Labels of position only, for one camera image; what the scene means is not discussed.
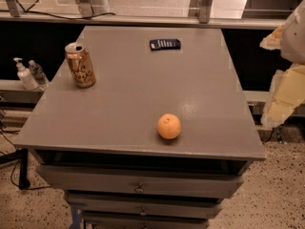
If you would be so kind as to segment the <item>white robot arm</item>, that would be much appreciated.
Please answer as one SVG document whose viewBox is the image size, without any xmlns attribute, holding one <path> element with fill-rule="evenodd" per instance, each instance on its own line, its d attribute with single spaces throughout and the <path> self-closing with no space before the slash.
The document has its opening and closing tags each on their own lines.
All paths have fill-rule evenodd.
<svg viewBox="0 0 305 229">
<path fill-rule="evenodd" d="M 283 25 L 266 36 L 260 47 L 280 50 L 291 63 L 287 70 L 276 70 L 260 119 L 267 129 L 276 128 L 305 102 L 305 0 L 295 8 Z"/>
</svg>

